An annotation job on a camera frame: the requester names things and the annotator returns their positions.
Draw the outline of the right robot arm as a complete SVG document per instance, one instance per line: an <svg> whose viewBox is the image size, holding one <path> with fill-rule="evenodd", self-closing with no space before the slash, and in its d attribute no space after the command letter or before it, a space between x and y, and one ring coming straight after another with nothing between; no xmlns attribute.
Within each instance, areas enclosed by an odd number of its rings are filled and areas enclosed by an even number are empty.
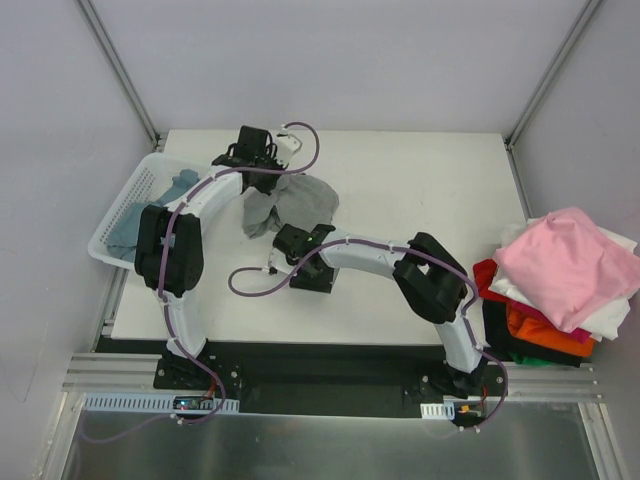
<svg viewBox="0 0 640 480"><path fill-rule="evenodd" d="M357 238L332 225L310 232L290 224L276 234L270 270L283 272L291 288L330 293L341 269L395 282L411 311L433 324L445 351L444 372L434 382L470 395L485 383L483 358L463 318L470 288L464 268L430 234L405 243Z"/></svg>

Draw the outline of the grey t-shirt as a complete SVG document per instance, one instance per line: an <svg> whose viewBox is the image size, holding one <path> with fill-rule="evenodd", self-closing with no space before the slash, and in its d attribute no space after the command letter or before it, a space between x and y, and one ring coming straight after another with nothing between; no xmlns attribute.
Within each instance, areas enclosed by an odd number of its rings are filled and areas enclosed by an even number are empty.
<svg viewBox="0 0 640 480"><path fill-rule="evenodd" d="M340 204L338 193L311 175L283 175L269 193L252 191L244 200L242 228L251 239L290 224L311 231L330 224Z"/></svg>

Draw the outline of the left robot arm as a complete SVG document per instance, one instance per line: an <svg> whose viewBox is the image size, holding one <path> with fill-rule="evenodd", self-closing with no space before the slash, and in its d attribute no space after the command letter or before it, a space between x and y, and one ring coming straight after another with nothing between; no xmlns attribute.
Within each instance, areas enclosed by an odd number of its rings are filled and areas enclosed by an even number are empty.
<svg viewBox="0 0 640 480"><path fill-rule="evenodd" d="M243 126L194 186L141 213L134 270L158 300L167 350L183 358L176 374L189 388L205 386L212 374L209 361L198 356L207 342L195 295L204 272L204 233L217 213L246 190L271 192L301 147L285 127L271 135Z"/></svg>

